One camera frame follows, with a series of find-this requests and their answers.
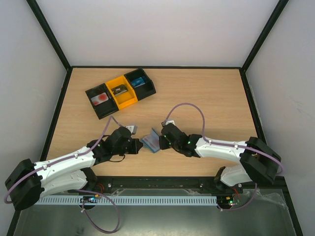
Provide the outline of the teal leather card holder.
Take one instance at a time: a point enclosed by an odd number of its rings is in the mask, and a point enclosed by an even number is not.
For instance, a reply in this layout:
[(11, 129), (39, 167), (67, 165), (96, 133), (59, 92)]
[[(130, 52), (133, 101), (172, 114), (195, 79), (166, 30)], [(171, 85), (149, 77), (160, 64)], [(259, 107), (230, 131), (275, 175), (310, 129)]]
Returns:
[(154, 130), (153, 128), (151, 129), (150, 134), (144, 136), (141, 139), (141, 142), (145, 147), (147, 147), (152, 153), (156, 153), (160, 150), (159, 146), (159, 133)]

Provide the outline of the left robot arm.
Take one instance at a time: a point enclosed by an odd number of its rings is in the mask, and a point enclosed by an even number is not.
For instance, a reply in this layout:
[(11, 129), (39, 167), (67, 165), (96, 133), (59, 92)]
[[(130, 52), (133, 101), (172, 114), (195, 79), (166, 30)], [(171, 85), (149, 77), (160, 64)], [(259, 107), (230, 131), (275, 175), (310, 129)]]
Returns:
[(91, 168), (115, 155), (138, 154), (143, 144), (126, 127), (103, 135), (77, 151), (39, 162), (22, 160), (5, 181), (4, 198), (16, 211), (33, 206), (40, 198), (68, 190), (92, 190), (97, 178)]

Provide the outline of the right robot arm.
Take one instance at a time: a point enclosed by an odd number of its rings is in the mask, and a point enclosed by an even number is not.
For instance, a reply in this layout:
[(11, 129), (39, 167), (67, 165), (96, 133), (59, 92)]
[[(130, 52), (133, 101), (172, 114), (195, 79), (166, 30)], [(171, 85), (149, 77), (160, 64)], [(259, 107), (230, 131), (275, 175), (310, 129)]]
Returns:
[(171, 148), (186, 157), (234, 162), (232, 167), (219, 168), (214, 178), (214, 188), (222, 193), (246, 182), (272, 185), (281, 164), (280, 156), (259, 138), (239, 142), (208, 139), (198, 134), (187, 135), (171, 122), (162, 126), (159, 147)]

